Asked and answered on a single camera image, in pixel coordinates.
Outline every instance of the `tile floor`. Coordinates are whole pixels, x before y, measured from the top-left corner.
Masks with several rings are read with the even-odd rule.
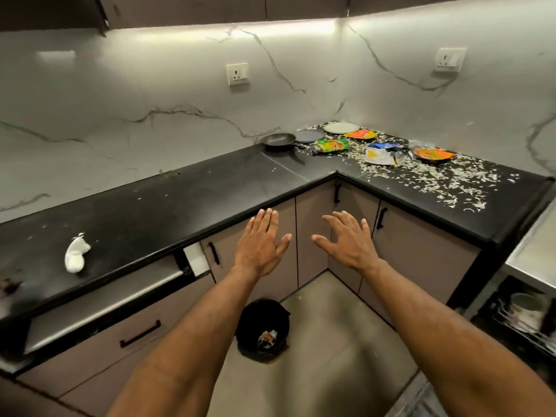
[[[234,339],[209,417],[383,417],[417,371],[397,333],[330,272],[282,304],[290,348],[260,364]]]

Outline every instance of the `person's left hand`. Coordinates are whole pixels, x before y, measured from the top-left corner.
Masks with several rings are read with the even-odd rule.
[[[286,234],[276,245],[277,231],[278,212],[261,209],[247,223],[237,245],[235,266],[253,269],[258,278],[274,271],[291,241],[291,234]]]

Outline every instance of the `marble backsplash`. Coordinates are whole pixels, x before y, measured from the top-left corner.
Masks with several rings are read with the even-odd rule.
[[[346,119],[556,172],[556,0],[347,19],[0,33],[0,222]],[[457,76],[431,73],[467,47]],[[249,63],[229,87],[226,64]]]

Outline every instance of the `gray plate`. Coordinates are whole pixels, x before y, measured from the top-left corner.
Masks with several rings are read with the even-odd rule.
[[[301,143],[312,143],[326,136],[326,133],[320,130],[299,130],[299,132],[295,132],[294,134],[297,141]]]

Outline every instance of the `black trash bin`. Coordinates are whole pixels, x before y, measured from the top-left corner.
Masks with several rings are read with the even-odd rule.
[[[276,331],[276,339],[270,348],[259,346],[263,332]],[[267,363],[286,348],[290,332],[290,312],[274,300],[261,299],[249,303],[241,312],[237,325],[237,348],[240,353],[254,361]]]

